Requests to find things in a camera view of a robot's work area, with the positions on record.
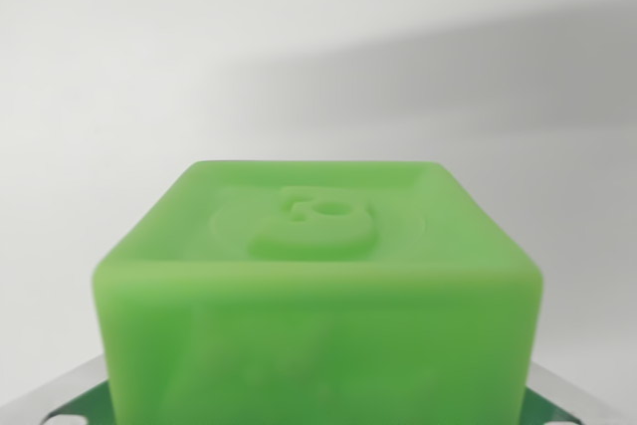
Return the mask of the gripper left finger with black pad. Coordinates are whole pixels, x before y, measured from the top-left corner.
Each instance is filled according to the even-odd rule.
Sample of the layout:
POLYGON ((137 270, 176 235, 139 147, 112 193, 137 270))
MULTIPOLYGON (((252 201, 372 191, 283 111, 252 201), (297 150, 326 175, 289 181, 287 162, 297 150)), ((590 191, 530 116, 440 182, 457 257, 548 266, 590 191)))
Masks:
POLYGON ((1 407, 2 424, 114 424, 99 355, 1 407))

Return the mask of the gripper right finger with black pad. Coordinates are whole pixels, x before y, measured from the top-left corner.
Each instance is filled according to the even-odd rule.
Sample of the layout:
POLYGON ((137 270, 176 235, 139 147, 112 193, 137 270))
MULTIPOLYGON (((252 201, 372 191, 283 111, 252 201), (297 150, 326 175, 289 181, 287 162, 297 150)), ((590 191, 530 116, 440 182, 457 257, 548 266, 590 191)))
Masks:
POLYGON ((635 424, 636 420, 533 362, 523 424, 635 424))

